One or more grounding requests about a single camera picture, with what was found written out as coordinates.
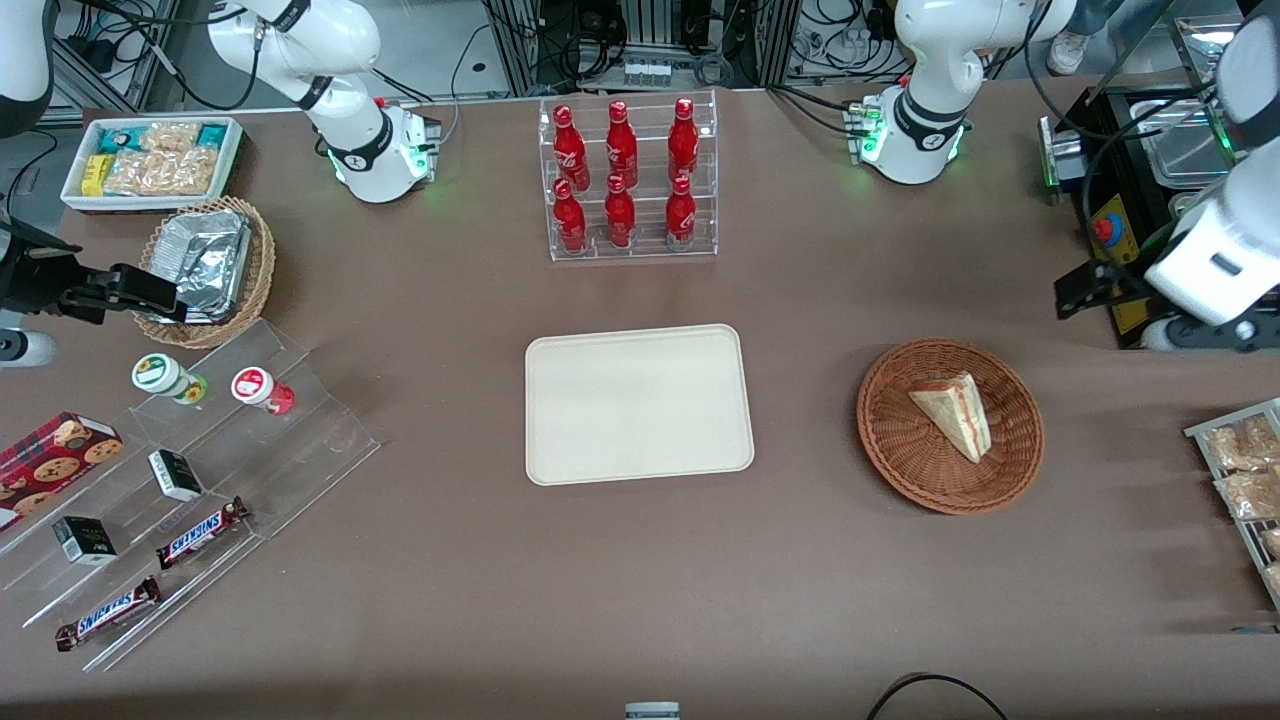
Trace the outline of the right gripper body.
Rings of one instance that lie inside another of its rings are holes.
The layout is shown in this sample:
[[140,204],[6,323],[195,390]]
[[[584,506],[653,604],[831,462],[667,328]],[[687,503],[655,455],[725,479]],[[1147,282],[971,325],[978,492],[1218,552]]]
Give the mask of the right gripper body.
[[23,315],[49,314],[60,316],[60,299],[67,290],[67,251],[10,250],[1,261],[3,310]]

